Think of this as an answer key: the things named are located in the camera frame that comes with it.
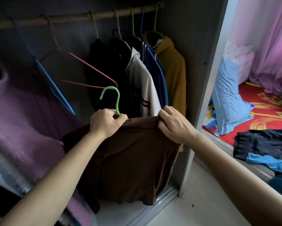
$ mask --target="blue pillow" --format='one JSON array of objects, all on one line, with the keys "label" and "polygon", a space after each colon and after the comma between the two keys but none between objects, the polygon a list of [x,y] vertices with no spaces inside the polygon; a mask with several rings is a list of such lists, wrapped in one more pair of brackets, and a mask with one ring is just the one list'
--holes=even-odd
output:
[{"label": "blue pillow", "polygon": [[212,90],[212,100],[220,135],[233,131],[234,127],[253,119],[253,109],[238,93],[238,65],[222,57]]}]

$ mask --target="floor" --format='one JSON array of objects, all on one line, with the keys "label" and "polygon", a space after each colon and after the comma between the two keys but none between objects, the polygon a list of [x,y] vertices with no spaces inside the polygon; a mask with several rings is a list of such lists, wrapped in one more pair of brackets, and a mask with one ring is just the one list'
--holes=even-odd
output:
[{"label": "floor", "polygon": [[250,226],[217,181],[192,163],[183,198],[173,200],[147,226]]}]

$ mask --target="brown shirt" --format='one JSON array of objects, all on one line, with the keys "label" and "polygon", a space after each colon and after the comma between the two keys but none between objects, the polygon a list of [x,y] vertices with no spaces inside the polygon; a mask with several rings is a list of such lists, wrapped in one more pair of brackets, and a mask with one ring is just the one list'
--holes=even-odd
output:
[{"label": "brown shirt", "polygon": [[[65,135],[65,152],[88,132],[86,125]],[[131,118],[98,147],[78,191],[95,213],[100,209],[97,198],[153,205],[169,181],[179,146],[158,128],[158,117]]]}]

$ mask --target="clothes rod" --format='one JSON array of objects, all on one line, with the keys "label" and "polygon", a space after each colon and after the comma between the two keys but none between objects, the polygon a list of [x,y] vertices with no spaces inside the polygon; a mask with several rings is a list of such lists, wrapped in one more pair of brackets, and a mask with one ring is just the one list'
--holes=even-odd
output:
[{"label": "clothes rod", "polygon": [[[134,14],[153,12],[156,10],[154,5],[148,5],[143,7],[135,7],[132,8]],[[116,10],[118,16],[129,16],[131,15],[131,10],[120,9]],[[105,12],[93,12],[93,15],[96,20],[113,18],[116,17],[116,13],[113,10],[105,11]],[[93,21],[93,16],[90,13],[76,13],[76,14],[66,14],[59,16],[49,16],[50,20],[53,24],[66,23],[66,22],[78,22],[78,21]],[[49,22],[44,16],[38,16],[32,19],[19,19],[16,20],[16,23],[21,27],[31,27],[31,26],[42,26],[47,25]],[[0,29],[9,29],[13,28],[13,24],[10,20],[0,20]]]}]

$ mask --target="curtain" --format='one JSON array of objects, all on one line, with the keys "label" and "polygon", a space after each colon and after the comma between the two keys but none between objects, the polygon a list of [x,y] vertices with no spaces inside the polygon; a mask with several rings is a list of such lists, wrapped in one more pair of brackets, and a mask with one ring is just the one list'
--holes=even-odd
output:
[{"label": "curtain", "polygon": [[282,3],[257,51],[249,79],[266,93],[282,91]]}]

